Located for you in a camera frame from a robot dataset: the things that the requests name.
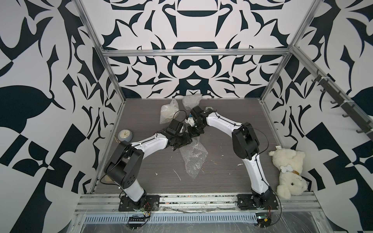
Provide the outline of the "bubble wrap sheet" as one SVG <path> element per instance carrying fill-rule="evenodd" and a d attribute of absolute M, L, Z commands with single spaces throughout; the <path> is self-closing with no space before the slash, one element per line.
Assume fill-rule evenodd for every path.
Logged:
<path fill-rule="evenodd" d="M 179 111 L 179 105 L 176 99 L 172 99 L 169 104 L 165 104 L 161 107 L 160 110 L 160 124 L 170 123 L 174 114 Z"/>
<path fill-rule="evenodd" d="M 202 100 L 202 94 L 187 95 L 183 97 L 182 103 L 186 110 L 191 110 L 196 106 L 199 106 L 200 101 Z"/>
<path fill-rule="evenodd" d="M 185 162 L 187 174 L 195 179 L 208 155 L 208 151 L 200 142 L 200 137 L 194 138 L 190 144 L 180 148 L 180 153 Z"/>

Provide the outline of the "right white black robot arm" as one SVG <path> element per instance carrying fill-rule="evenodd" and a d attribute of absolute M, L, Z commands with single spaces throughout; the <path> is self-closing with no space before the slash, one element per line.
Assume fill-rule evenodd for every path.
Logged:
<path fill-rule="evenodd" d="M 186 116 L 188 132 L 191 136 L 204 133 L 204 128 L 214 127 L 232 138 L 233 151 L 243 163 L 249 174 L 255 206 L 265 204 L 272 196 L 260 162 L 260 142 L 249 123 L 239 123 L 230 120 L 213 109 L 202 110 L 194 107 Z"/>

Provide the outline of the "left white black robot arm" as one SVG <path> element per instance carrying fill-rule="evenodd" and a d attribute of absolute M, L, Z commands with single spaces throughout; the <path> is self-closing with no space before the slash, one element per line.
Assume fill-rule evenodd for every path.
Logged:
<path fill-rule="evenodd" d="M 174 150 L 192 143 L 189 133 L 174 133 L 165 130 L 139 142 L 121 142 L 109 161 L 104 172 L 116 185 L 122 189 L 134 203 L 142 202 L 145 190 L 138 182 L 138 174 L 142 161 L 151 154 L 173 147 Z"/>

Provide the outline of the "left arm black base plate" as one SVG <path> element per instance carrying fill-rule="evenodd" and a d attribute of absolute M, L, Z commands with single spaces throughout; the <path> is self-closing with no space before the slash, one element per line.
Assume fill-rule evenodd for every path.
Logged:
<path fill-rule="evenodd" d="M 120 197 L 119 212 L 153 211 L 159 208 L 160 196 L 144 194 L 139 201 L 131 200 L 127 195 Z"/>

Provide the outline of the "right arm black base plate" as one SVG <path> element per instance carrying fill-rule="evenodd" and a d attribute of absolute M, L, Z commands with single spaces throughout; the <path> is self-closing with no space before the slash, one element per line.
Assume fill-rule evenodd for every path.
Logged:
<path fill-rule="evenodd" d="M 262 194 L 238 194 L 237 206 L 240 210 L 268 210 L 278 209 L 278 201 L 275 194 L 267 190 Z"/>

